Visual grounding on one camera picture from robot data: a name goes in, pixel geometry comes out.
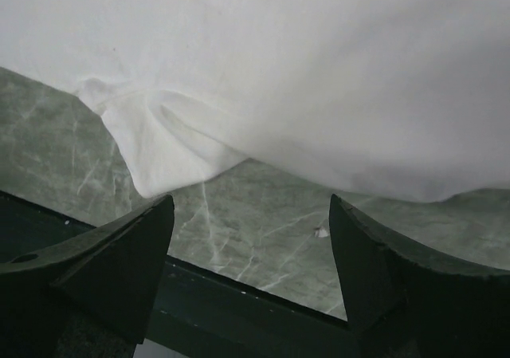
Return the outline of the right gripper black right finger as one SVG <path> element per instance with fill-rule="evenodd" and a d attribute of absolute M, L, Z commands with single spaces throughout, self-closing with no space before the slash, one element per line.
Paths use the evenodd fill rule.
<path fill-rule="evenodd" d="M 329 228 L 362 357 L 506 357 L 509 272 L 442 253 L 333 195 Z"/>

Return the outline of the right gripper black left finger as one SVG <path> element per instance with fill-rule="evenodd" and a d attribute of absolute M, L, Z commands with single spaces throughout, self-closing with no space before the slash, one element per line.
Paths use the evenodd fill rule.
<path fill-rule="evenodd" d="M 1 265 L 4 357 L 131 357 L 142 344 L 175 224 L 164 195 Z"/>

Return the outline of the white t-shirt red print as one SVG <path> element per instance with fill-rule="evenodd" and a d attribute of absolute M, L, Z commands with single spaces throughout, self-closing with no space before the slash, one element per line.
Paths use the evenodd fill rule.
<path fill-rule="evenodd" d="M 248 158 L 411 202 L 509 186 L 509 0 L 1 0 L 1 65 L 99 115 L 146 198 Z"/>

